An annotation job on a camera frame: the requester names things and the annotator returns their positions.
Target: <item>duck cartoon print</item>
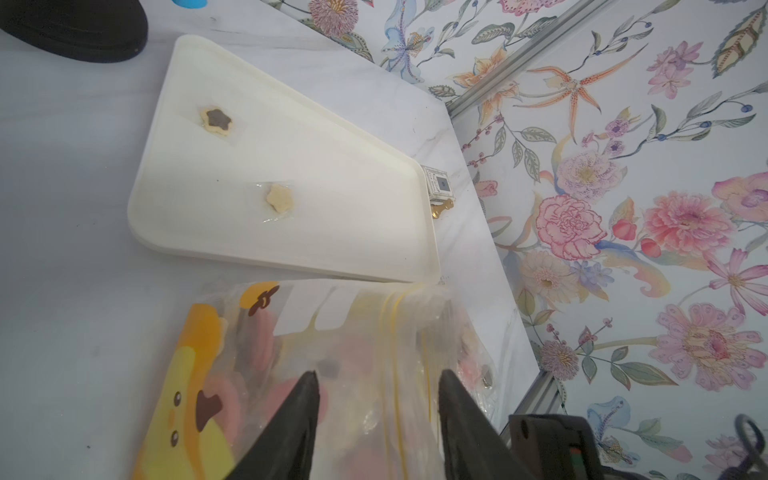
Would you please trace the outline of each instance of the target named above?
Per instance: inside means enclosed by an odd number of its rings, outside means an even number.
[[[221,428],[209,421],[222,409],[221,399],[203,394],[225,329],[212,306],[196,303],[190,309],[133,480],[221,480],[234,468]]]

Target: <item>marble countertop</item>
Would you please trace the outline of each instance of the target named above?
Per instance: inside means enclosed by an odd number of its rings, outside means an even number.
[[[176,257],[126,205],[175,39],[207,37],[418,162],[446,170],[443,280],[505,374],[507,412],[538,374],[444,105],[257,0],[145,2],[147,47],[119,64],[0,32],[3,478],[129,478],[178,333],[216,285],[316,274]]]

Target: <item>plastic bag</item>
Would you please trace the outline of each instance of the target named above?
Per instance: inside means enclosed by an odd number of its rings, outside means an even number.
[[[298,280],[206,295],[187,316],[134,478],[224,478],[317,372],[310,478],[444,478],[437,383],[492,414],[485,349],[444,286]]]

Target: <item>pink cookie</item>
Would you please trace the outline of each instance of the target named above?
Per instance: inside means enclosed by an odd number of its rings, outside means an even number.
[[[474,358],[466,356],[458,362],[458,378],[469,392],[475,389],[480,377],[482,377],[482,369]]]
[[[293,387],[298,382],[298,378],[286,380],[285,382],[278,383],[270,389],[270,392],[266,394],[266,398],[262,404],[262,412],[264,418],[269,422],[272,417],[277,413],[278,408],[283,404],[285,399]],[[320,409],[317,414],[317,423],[321,423],[326,416],[328,410],[328,391],[321,384],[320,385]]]
[[[275,353],[276,319],[269,310],[258,309],[253,316],[245,319],[248,332],[248,359],[254,372],[263,372],[272,365]]]
[[[369,375],[373,370],[373,354],[375,349],[372,343],[362,335],[345,335],[334,349],[341,376],[357,377]]]
[[[213,374],[205,380],[203,392],[206,397],[214,395],[221,400],[221,411],[214,416],[214,420],[224,433],[227,443],[232,446],[240,431],[240,423],[243,420],[243,403],[241,399],[247,395],[245,385],[240,374]]]
[[[387,472],[386,460],[382,449],[371,447],[360,447],[344,459],[344,479],[358,480],[358,478],[367,478],[368,480],[386,480]],[[392,462],[390,467],[393,472],[397,472],[397,465]]]

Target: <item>pink carnation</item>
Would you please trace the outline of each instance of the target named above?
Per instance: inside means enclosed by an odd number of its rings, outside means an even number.
[[[357,0],[312,0],[310,13],[323,35],[340,37],[357,24]]]
[[[701,257],[703,253],[728,244],[736,228],[722,208],[699,194],[670,192],[654,199],[655,208],[645,211],[645,229],[667,250]]]
[[[594,245],[607,233],[600,228],[602,217],[589,204],[569,195],[550,197],[541,202],[536,218],[539,239],[552,253],[565,260],[586,260],[597,255]]]
[[[541,8],[549,8],[565,0],[499,0],[502,12],[514,13],[518,17],[526,13],[538,12]]]

